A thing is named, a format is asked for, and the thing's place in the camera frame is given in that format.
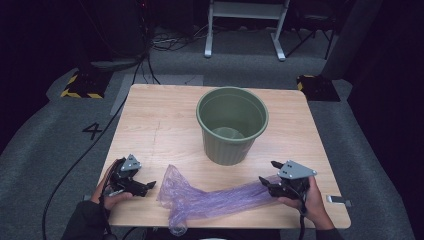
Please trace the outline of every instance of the plastic bag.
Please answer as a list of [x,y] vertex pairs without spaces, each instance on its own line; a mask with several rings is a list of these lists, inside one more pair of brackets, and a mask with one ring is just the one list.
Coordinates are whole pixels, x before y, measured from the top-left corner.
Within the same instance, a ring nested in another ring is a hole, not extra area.
[[[266,179],[280,180],[277,175]],[[157,198],[164,208],[171,210],[169,229],[175,236],[187,231],[187,220],[241,212],[275,200],[259,180],[231,189],[204,192],[190,186],[173,165],[168,166]]]

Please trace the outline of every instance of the cable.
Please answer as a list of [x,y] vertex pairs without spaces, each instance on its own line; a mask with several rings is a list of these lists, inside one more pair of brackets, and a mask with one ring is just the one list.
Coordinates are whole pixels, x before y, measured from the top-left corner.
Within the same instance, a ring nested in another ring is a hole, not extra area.
[[303,239],[303,235],[305,235],[305,216],[300,215],[300,234],[299,234],[299,240]]
[[103,221],[106,225],[106,231],[107,231],[108,234],[111,234],[111,235],[112,235],[112,229],[110,228],[109,221],[107,219],[107,212],[106,212],[106,208],[105,208],[104,194],[105,194],[106,187],[109,185],[108,184],[109,180],[110,180],[112,174],[115,172],[118,164],[119,164],[118,162],[115,162],[113,164],[112,168],[110,169],[110,171],[108,172],[107,177],[105,179],[105,182],[103,183],[102,192],[101,192],[100,197],[99,197],[99,202],[100,202],[99,207],[100,207],[100,211],[102,211],[102,213],[103,213],[102,215],[103,215]]
[[[133,81],[132,84],[134,84],[135,82],[135,78],[137,75],[137,71],[138,68],[140,67],[141,62],[137,65],[137,68],[135,69],[134,72],[134,77],[133,77]],[[106,127],[103,129],[103,131],[100,133],[99,137],[96,138],[96,140],[94,140],[94,142],[88,147],[88,149],[72,164],[72,166],[68,169],[68,171],[65,173],[65,175],[63,175],[63,177],[60,179],[60,181],[58,182],[58,184],[56,185],[56,187],[53,189],[53,192],[51,193],[49,199],[47,200],[46,206],[44,207],[44,212],[43,212],[43,218],[42,218],[42,223],[41,223],[41,228],[42,228],[42,233],[43,233],[43,239],[47,240],[47,234],[46,234],[46,217],[47,217],[47,211],[49,209],[50,203],[54,197],[54,195],[56,194],[57,190],[59,189],[59,187],[62,185],[63,181],[65,181],[66,177],[69,175],[69,173],[75,168],[75,166],[88,154],[88,152],[90,152],[90,150],[97,144],[97,142],[102,138],[102,136],[105,134],[106,130],[110,127],[110,125],[112,124],[113,120],[116,118],[116,116],[118,115],[118,113],[121,111],[121,108],[124,106],[125,102],[127,101],[128,95],[125,97],[125,99],[122,101],[121,105],[119,106],[118,110],[116,110],[115,114],[112,116],[112,118],[109,120],[108,124],[106,125]]]
[[146,76],[144,76],[143,64],[141,64],[141,73],[142,73],[142,75],[143,75],[143,79],[144,79],[144,81],[146,82],[146,84],[149,84],[149,82],[148,82],[148,81],[147,81],[147,79],[146,79]]
[[82,7],[85,15],[87,16],[87,18],[90,20],[91,25],[93,25],[94,30],[96,30],[97,35],[100,37],[100,39],[102,40],[102,42],[109,48],[110,51],[112,51],[116,55],[122,56],[122,57],[137,57],[138,58],[140,56],[140,55],[127,55],[127,54],[123,54],[123,53],[120,53],[120,52],[116,51],[112,46],[110,46],[110,44],[106,41],[106,39],[104,39],[104,37],[100,33],[100,30],[98,29],[98,27],[94,23],[93,18],[91,18],[90,14],[88,13],[87,8],[84,6],[84,4],[82,4],[81,0],[78,0],[78,2],[81,5],[81,7]]
[[[177,37],[170,37],[172,34],[176,33],[159,33],[156,34],[156,36],[153,38],[153,49],[157,51],[177,51],[181,48],[186,47],[188,44],[196,42],[197,40],[201,38],[205,38],[207,36],[206,34],[203,34],[202,36],[197,36],[199,33],[202,33],[202,31],[207,27],[205,26],[201,27],[199,30],[197,30],[192,38],[185,37],[184,35],[179,35]],[[168,43],[169,45],[167,47],[159,46],[159,44]],[[182,46],[174,48],[177,44],[182,44]]]
[[159,84],[161,85],[161,83],[159,82],[159,80],[155,77],[155,74],[153,74],[153,69],[152,69],[152,65],[150,63],[150,54],[147,55],[147,63],[149,64],[149,69],[150,69],[150,73],[152,74],[152,78]]
[[125,235],[124,235],[124,237],[122,238],[122,240],[127,239],[128,235],[130,235],[130,233],[131,233],[132,231],[134,231],[135,229],[137,229],[137,227],[132,227],[130,230],[128,230],[128,232],[127,232],[127,233],[125,233]]
[[123,64],[117,64],[114,66],[107,66],[107,67],[94,65],[94,67],[97,68],[100,72],[117,72],[117,71],[122,71],[128,68],[134,67],[135,65],[140,63],[140,61],[143,61],[143,58],[135,59],[134,62],[131,62],[131,63],[123,63]]

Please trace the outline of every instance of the gray floor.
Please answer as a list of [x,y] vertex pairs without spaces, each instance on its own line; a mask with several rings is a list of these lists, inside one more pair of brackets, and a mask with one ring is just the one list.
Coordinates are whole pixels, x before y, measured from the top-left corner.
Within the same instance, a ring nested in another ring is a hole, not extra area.
[[[298,41],[295,33],[281,36],[283,49]],[[152,50],[155,75],[177,76],[181,84],[199,76],[205,86],[296,89],[296,77],[319,74],[325,65],[326,40],[322,34],[308,40],[285,62],[278,61],[269,31],[221,32],[214,38],[213,54],[203,57],[205,39],[178,51]],[[149,78],[147,63],[142,69]],[[16,133],[0,156],[0,239],[41,239],[41,219],[46,201],[67,169],[93,143],[82,129],[94,122],[104,129],[111,119],[127,74],[116,72],[104,99],[61,98],[75,70],[56,80],[46,93],[50,102]],[[361,132],[346,99],[351,86],[333,81],[341,102],[309,102],[352,225],[341,230],[346,239],[414,239],[402,199],[381,168]],[[78,201],[93,191],[111,144],[119,117],[82,159],[57,191],[47,215],[47,236],[59,239]],[[114,228],[122,237],[128,228]],[[141,229],[127,239],[141,239]],[[298,230],[281,230],[282,239],[297,239]],[[307,230],[305,239],[314,239]]]

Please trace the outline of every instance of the hand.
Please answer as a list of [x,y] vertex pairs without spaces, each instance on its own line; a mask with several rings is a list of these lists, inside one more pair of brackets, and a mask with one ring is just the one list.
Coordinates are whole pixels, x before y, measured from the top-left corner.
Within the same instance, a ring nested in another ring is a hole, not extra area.
[[[305,217],[314,223],[317,230],[333,229],[334,224],[328,216],[327,211],[325,210],[321,192],[318,189],[315,177],[309,177],[309,185],[310,188],[306,195],[307,197],[305,205],[307,208],[307,213]],[[290,198],[280,197],[278,198],[278,201],[295,209],[300,209],[301,206],[300,200],[292,200]]]
[[[107,175],[109,174],[109,172],[112,170],[112,166],[113,165],[115,165],[115,163],[116,163],[116,160],[115,160],[115,162],[106,170],[106,173],[105,173],[105,175],[103,176],[103,179],[102,179],[102,181],[100,181],[100,183],[97,185],[97,188],[96,188],[96,190],[94,191],[94,193],[93,193],[93,195],[91,196],[91,199],[90,199],[90,201],[92,201],[92,202],[95,202],[95,203],[97,203],[97,204],[99,204],[100,203],[100,200],[99,200],[99,198],[100,198],[100,195],[102,194],[102,189],[103,189],[103,186],[104,186],[104,184],[105,184],[105,182],[106,182],[106,178],[107,178]],[[112,197],[109,197],[109,196],[105,196],[105,198],[104,198],[104,201],[105,201],[105,208],[107,209],[107,210],[111,210],[112,208],[113,208],[113,206],[115,206],[117,203],[119,203],[119,202],[121,202],[121,201],[124,201],[124,200],[126,200],[126,199],[129,199],[129,198],[132,198],[133,197],[133,195],[131,194],[131,193],[129,193],[129,192],[123,192],[123,193],[120,193],[120,194],[117,194],[117,195],[115,195],[115,196],[112,196]]]

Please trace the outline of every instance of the sleeve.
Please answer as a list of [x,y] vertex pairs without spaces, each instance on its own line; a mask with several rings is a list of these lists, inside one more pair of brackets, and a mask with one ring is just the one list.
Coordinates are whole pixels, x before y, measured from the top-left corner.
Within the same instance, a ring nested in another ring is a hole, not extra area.
[[342,235],[336,228],[330,230],[316,230],[317,240],[343,240]]
[[100,206],[91,201],[83,201],[78,203],[69,219],[62,240],[102,239],[105,228],[106,223]]

